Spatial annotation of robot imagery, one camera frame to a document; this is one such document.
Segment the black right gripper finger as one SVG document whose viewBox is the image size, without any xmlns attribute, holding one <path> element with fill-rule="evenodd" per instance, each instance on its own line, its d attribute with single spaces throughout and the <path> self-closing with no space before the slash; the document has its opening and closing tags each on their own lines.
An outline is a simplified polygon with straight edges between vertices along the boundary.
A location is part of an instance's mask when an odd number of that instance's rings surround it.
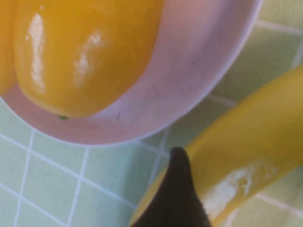
<svg viewBox="0 0 303 227">
<path fill-rule="evenodd" d="M 210 227 L 194 188 L 190 161 L 181 147 L 170 150 L 169 166 L 154 198 L 133 227 Z"/>
</svg>

